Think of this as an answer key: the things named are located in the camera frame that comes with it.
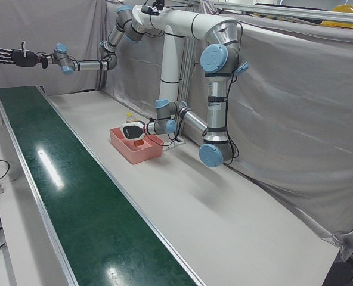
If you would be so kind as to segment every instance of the table surface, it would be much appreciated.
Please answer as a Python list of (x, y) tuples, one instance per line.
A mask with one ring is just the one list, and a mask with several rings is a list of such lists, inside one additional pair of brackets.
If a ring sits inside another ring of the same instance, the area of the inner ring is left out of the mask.
[(322, 284), (338, 249), (260, 187), (190, 141), (131, 165), (109, 137), (128, 108), (98, 91), (49, 100), (206, 285)]

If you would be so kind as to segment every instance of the green conveyor belt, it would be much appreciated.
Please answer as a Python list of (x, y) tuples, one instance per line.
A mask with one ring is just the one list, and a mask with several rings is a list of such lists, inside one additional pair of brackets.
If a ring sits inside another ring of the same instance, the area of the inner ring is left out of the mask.
[(195, 285), (36, 87), (0, 100), (79, 285)]

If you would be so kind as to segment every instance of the robotic arm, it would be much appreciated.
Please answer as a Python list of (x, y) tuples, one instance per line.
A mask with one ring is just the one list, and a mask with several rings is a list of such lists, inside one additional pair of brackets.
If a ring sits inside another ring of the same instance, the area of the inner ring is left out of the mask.
[[(128, 140), (142, 139), (146, 134), (170, 134), (177, 131), (174, 115), (202, 132), (204, 144), (199, 157), (209, 167), (217, 167), (234, 158), (234, 147), (227, 131), (227, 101), (229, 86), (234, 76), (245, 72), (248, 63), (240, 56), (235, 19), (163, 8), (163, 0), (153, 7), (123, 5), (117, 10), (117, 22), (107, 39), (100, 43), (100, 60), (78, 61), (67, 55), (67, 48), (57, 44), (52, 54), (35, 54), (21, 49), (0, 49), (1, 64), (43, 68), (58, 64), (64, 74), (81, 70), (111, 70), (117, 64), (116, 48), (123, 37), (139, 42), (148, 29), (165, 32), (159, 100), (156, 101), (157, 120), (148, 124), (131, 122), (122, 125)], [(207, 123), (189, 109), (185, 102), (177, 101), (179, 73), (185, 37), (204, 40), (208, 47), (202, 52), (200, 64), (208, 82)]]
[(58, 43), (52, 54), (34, 53), (26, 50), (26, 43), (21, 43), (21, 49), (0, 48), (0, 64), (14, 64), (18, 67), (34, 67), (41, 63), (43, 69), (50, 64), (58, 64), (64, 74), (84, 70), (108, 71), (116, 67), (116, 47), (125, 31), (130, 31), (132, 7), (123, 5), (118, 10), (117, 23), (108, 38), (100, 43), (100, 60), (76, 60), (67, 54), (67, 47)]
[[(171, 116), (179, 115), (202, 132), (204, 144), (199, 149), (199, 157), (205, 165), (217, 167), (231, 161), (235, 154), (227, 131), (228, 88), (233, 78), (248, 68), (248, 63), (240, 56), (235, 19), (167, 8), (157, 14), (152, 11), (150, 7), (135, 6), (132, 27), (141, 33), (151, 28), (165, 31), (160, 99), (156, 101), (157, 120), (148, 124), (126, 123), (122, 125), (123, 134), (127, 139), (136, 140), (136, 134), (143, 138), (146, 133), (175, 133), (177, 124)], [(185, 102), (177, 101), (181, 64), (178, 55), (183, 48), (183, 40), (180, 40), (183, 37), (208, 43), (200, 57), (208, 82), (207, 123), (196, 116)]]

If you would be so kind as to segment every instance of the plastic bottle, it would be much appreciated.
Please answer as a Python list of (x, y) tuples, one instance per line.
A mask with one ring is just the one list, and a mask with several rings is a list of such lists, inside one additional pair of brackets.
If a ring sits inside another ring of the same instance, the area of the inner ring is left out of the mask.
[(126, 114), (126, 116), (127, 116), (126, 123), (137, 121), (137, 118), (135, 118), (133, 115), (131, 115), (131, 112), (128, 112)]
[[(137, 118), (135, 118), (132, 114), (131, 114), (131, 112), (128, 112), (127, 114), (126, 114), (126, 116), (127, 116), (127, 118), (126, 118), (126, 122), (128, 123), (128, 122), (134, 122), (134, 121), (137, 121)], [(143, 140), (141, 139), (141, 140), (135, 140), (134, 142), (134, 146), (136, 146), (136, 147), (138, 147), (138, 146), (141, 146), (141, 145), (143, 145)]]

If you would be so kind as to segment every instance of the plastic tray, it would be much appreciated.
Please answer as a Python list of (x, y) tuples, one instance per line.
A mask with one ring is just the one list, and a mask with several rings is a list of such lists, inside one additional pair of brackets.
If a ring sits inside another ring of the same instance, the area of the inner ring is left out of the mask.
[(138, 164), (162, 154), (163, 140), (155, 135), (143, 138), (141, 146), (134, 146), (134, 142), (127, 140), (120, 128), (110, 129), (110, 141), (114, 147), (132, 164)]

